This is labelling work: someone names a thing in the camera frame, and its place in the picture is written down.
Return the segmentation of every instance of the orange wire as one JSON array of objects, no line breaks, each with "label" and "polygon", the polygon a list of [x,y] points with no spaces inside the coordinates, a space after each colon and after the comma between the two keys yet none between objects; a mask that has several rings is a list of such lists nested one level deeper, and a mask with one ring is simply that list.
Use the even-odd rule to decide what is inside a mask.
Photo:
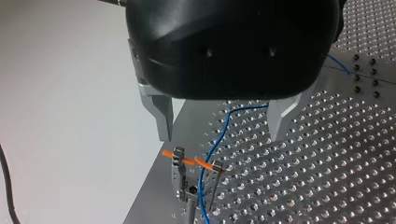
[{"label": "orange wire", "polygon": [[[173,153],[171,151],[168,150],[163,150],[163,156],[167,157],[167,158],[171,158],[173,157]],[[183,159],[183,163],[186,165],[190,165],[190,166],[194,166],[195,165],[195,160],[189,159],[189,158],[184,158]]]},{"label": "orange wire", "polygon": [[212,170],[213,169],[213,166],[211,164],[205,162],[201,158],[195,157],[195,161],[198,163],[198,165],[204,167],[206,170]]},{"label": "orange wire", "polygon": [[[170,158],[170,159],[172,159],[172,157],[173,157],[173,153],[171,151],[169,151],[169,150],[166,150],[166,149],[163,150],[162,154],[163,154],[163,156],[165,156],[167,158]],[[195,160],[192,160],[192,159],[189,159],[189,158],[184,158],[183,159],[183,163],[186,164],[186,165],[190,165],[190,166],[194,166],[194,165],[198,164],[198,165],[204,167],[206,170],[210,170],[210,171],[213,170],[213,166],[211,164],[205,162],[204,160],[202,160],[199,157],[195,157]]]}]

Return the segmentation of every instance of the hole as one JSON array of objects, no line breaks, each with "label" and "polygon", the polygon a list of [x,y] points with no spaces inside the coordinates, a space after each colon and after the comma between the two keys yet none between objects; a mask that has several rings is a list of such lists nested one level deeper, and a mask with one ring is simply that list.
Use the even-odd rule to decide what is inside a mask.
[{"label": "hole", "polygon": [[198,188],[195,187],[195,186],[191,186],[191,187],[189,188],[189,192],[190,192],[191,194],[196,194],[197,191],[198,191]]}]

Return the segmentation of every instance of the black cable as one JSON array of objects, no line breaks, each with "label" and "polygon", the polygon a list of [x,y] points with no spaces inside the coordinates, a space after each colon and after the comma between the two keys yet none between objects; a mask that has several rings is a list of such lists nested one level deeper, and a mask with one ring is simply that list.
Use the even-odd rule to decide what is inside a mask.
[{"label": "black cable", "polygon": [[1,145],[0,145],[0,163],[1,163],[1,168],[3,169],[4,182],[6,184],[7,206],[8,206],[9,215],[11,216],[11,220],[14,224],[21,224],[20,220],[18,219],[17,213],[15,212],[14,199],[12,197],[11,176],[9,175],[6,155],[4,154],[4,150],[1,147]]}]

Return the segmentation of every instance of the aluminum breadboard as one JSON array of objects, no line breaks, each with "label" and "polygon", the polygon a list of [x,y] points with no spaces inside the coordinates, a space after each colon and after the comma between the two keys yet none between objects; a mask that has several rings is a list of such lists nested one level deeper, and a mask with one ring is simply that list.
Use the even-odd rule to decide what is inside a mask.
[{"label": "aluminum breadboard", "polygon": [[[271,143],[265,110],[233,115],[215,158],[220,180],[213,223],[383,223],[396,217],[396,114],[360,97],[318,92]],[[211,124],[209,145],[230,109]]]},{"label": "aluminum breadboard", "polygon": [[396,1],[348,0],[345,27],[334,49],[396,60]]}]

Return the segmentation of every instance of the blue wire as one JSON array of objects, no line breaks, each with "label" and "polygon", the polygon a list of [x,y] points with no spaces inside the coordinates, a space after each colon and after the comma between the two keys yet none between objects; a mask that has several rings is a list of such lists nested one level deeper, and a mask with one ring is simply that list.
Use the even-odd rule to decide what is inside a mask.
[{"label": "blue wire", "polygon": [[[210,157],[212,156],[212,154],[215,152],[216,148],[219,146],[221,140],[224,138],[225,133],[227,132],[227,128],[228,125],[230,124],[230,118],[231,118],[231,114],[236,112],[236,111],[241,111],[241,110],[249,110],[249,109],[263,109],[263,108],[267,108],[268,105],[253,105],[253,106],[245,106],[245,107],[240,107],[240,108],[236,108],[231,110],[230,112],[227,113],[227,118],[225,120],[224,123],[224,127],[223,130],[221,132],[221,135],[219,136],[218,140],[216,141],[216,143],[213,145],[212,148],[210,148],[209,153],[206,156],[205,161],[209,162]],[[198,200],[199,200],[199,205],[201,207],[201,212],[202,215],[204,217],[205,223],[209,224],[209,217],[207,216],[206,210],[205,210],[205,205],[204,205],[204,197],[203,197],[203,193],[202,193],[202,181],[204,179],[204,172],[205,172],[205,168],[201,169],[201,173],[199,176],[199,180],[198,180]]]},{"label": "blue wire", "polygon": [[336,63],[338,63],[341,67],[343,67],[343,69],[344,69],[344,71],[346,71],[346,73],[350,76],[350,72],[349,72],[349,70],[347,69],[347,67],[343,64],[343,63],[341,63],[340,61],[338,61],[336,58],[334,58],[332,55],[330,55],[330,54],[328,54],[327,55],[330,59],[332,59],[333,61],[335,61]]}]

